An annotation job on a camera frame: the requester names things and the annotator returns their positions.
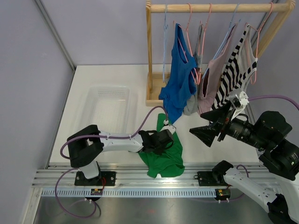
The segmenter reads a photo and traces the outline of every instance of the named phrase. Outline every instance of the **wall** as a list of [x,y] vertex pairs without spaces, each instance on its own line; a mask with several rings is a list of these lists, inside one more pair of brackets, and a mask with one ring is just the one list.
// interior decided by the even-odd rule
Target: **wall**
[[[281,94],[299,103],[299,7],[296,6],[265,53],[258,61],[257,82],[249,85],[248,95]],[[299,113],[288,101],[282,99],[260,99],[251,103],[257,119],[266,110],[279,111],[293,127],[287,139],[299,146]]]
[[16,224],[72,73],[33,1],[0,1],[0,28],[0,222]]
[[[76,65],[86,64],[147,64],[147,32],[145,0],[42,0],[65,47]],[[231,3],[231,0],[191,0],[190,3]],[[268,3],[268,0],[250,0]],[[185,0],[152,0],[153,4],[185,4]],[[199,21],[208,14],[192,14],[189,36],[195,47]],[[257,26],[263,13],[237,14],[241,20],[235,33],[240,39],[244,24]],[[212,14],[206,32],[204,63],[208,63],[221,44],[232,13]],[[169,24],[167,62],[171,62],[173,20],[186,26],[189,14],[167,14]],[[163,62],[164,14],[152,14],[153,63]]]

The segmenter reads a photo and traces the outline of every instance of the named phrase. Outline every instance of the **gray floor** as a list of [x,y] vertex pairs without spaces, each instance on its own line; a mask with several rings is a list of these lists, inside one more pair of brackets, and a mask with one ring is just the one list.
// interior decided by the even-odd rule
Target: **gray floor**
[[[234,191],[232,197],[240,195]],[[60,198],[68,207],[80,198]],[[62,213],[54,197],[42,197],[35,224],[271,224],[267,213],[247,196],[230,203],[214,199],[190,198],[101,198],[99,210],[90,219],[77,219]],[[93,206],[81,202],[69,211],[86,216]]]

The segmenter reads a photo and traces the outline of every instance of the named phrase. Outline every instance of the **perforated metal strip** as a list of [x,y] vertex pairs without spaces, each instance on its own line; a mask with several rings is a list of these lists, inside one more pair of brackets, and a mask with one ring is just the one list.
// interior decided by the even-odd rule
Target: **perforated metal strip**
[[[58,188],[62,197],[99,197],[91,189]],[[42,196],[54,196],[54,188],[44,188]],[[102,197],[216,197],[215,189],[105,189]]]

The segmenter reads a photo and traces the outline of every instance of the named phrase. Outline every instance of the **blue shirt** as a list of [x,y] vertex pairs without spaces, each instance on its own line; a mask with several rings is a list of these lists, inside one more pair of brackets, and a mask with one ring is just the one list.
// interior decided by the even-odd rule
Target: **blue shirt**
[[183,113],[187,100],[196,92],[196,86],[192,77],[191,70],[197,67],[194,57],[190,55],[181,27],[176,24],[174,44],[171,51],[171,72],[167,85],[161,89],[159,99],[163,100],[163,106],[166,109],[169,119],[174,123]]

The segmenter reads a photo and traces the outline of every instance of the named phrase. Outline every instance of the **white plastic basket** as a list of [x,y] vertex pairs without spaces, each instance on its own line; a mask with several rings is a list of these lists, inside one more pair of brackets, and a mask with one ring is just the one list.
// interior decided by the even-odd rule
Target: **white plastic basket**
[[128,124],[129,88],[93,86],[89,89],[77,130],[95,124],[100,131],[125,133]]

